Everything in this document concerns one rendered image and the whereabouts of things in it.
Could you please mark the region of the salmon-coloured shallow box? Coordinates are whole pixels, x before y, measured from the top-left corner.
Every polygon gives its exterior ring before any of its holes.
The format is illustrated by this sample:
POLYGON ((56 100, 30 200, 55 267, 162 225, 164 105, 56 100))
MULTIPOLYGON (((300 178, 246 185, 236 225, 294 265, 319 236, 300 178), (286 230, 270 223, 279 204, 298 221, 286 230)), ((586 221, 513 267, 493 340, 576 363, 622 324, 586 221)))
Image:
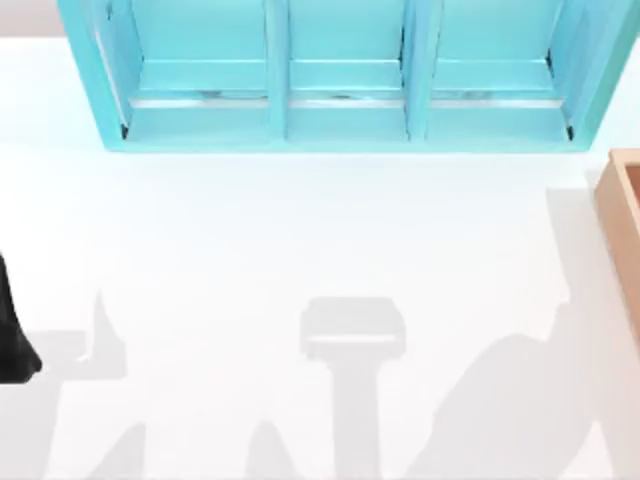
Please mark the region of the salmon-coloured shallow box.
POLYGON ((609 151, 594 198, 630 323, 640 343, 640 148, 609 151))

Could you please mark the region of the light blue rack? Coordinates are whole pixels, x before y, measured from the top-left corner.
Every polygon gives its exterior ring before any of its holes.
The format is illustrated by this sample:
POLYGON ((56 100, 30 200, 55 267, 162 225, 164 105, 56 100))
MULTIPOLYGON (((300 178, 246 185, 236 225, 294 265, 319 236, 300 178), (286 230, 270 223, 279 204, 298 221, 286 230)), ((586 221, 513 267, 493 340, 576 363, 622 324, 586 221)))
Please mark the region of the light blue rack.
POLYGON ((115 152, 583 152, 640 0, 56 0, 115 152))

